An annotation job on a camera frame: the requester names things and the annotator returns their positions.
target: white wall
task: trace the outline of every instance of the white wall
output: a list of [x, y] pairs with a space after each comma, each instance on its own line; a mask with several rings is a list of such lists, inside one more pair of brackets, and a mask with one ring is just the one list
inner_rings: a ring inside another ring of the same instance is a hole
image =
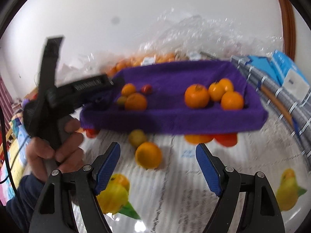
[[296, 22], [295, 63], [311, 83], [311, 31], [295, 8], [294, 14]]
[[11, 81], [11, 77], [7, 71], [6, 62], [3, 57], [3, 51], [0, 49], [0, 76], [2, 77], [5, 86], [7, 87], [8, 92], [10, 93], [11, 97], [17, 98], [18, 95], [16, 93], [15, 87]]
[[64, 62], [97, 50], [133, 51], [135, 36], [172, 7], [235, 19], [246, 36], [282, 36], [278, 0], [28, 0], [0, 41], [17, 94], [34, 88], [46, 37], [66, 36]]

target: label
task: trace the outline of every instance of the label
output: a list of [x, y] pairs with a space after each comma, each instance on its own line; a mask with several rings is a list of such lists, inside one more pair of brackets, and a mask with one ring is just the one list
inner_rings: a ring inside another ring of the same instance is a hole
[[202, 55], [195, 51], [187, 53], [187, 57], [190, 61], [198, 61], [202, 59]]
[[144, 60], [142, 61], [142, 66], [153, 65], [155, 64], [155, 62], [156, 62], [155, 57], [145, 57]]
[[97, 80], [91, 80], [91, 81], [88, 81], [88, 82], [83, 82], [81, 84], [74, 85], [73, 87], [77, 91], [80, 91], [80, 90], [83, 90], [83, 89], [88, 89], [88, 88], [91, 88], [91, 87], [94, 87], [94, 86], [98, 86], [100, 84], [101, 84], [101, 81], [99, 79], [97, 79]]
[[288, 70], [282, 86], [301, 102], [310, 89], [309, 84], [292, 68]]

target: white label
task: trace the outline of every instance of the white label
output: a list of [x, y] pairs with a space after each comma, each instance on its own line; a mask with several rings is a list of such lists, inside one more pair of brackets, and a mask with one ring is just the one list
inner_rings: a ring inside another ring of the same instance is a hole
[[198, 61], [202, 59], [202, 55], [195, 51], [187, 53], [187, 57], [190, 61]]
[[145, 57], [142, 61], [142, 66], [153, 65], [156, 62], [155, 57]]
[[282, 86], [301, 102], [310, 89], [309, 84], [293, 69], [289, 69]]

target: blue gripper pad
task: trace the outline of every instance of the blue gripper pad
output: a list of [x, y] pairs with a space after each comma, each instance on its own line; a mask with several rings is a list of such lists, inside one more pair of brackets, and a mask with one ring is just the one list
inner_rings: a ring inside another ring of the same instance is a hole
[[114, 172], [114, 169], [120, 158], [120, 154], [120, 145], [116, 143], [116, 145], [113, 147], [110, 154], [108, 155], [107, 159], [103, 163], [102, 167], [98, 171], [98, 174], [96, 176], [97, 185], [94, 189], [95, 195], [99, 195], [101, 191], [106, 189], [109, 179]]
[[220, 187], [219, 174], [200, 144], [197, 146], [195, 154], [209, 189], [220, 197], [222, 189]]

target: metal screw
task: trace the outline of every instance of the metal screw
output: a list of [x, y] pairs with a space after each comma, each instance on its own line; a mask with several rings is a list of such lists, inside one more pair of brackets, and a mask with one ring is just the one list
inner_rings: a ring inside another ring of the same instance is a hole
[[227, 172], [233, 172], [234, 171], [234, 168], [232, 166], [226, 166], [225, 169]]
[[89, 171], [89, 170], [91, 170], [92, 169], [92, 167], [90, 166], [90, 165], [85, 165], [84, 167], [83, 167], [83, 171]]
[[265, 174], [263, 172], [258, 172], [257, 175], [258, 175], [259, 178], [265, 177]]
[[59, 170], [55, 169], [55, 170], [52, 171], [52, 175], [53, 176], [56, 176], [57, 174], [59, 174]]

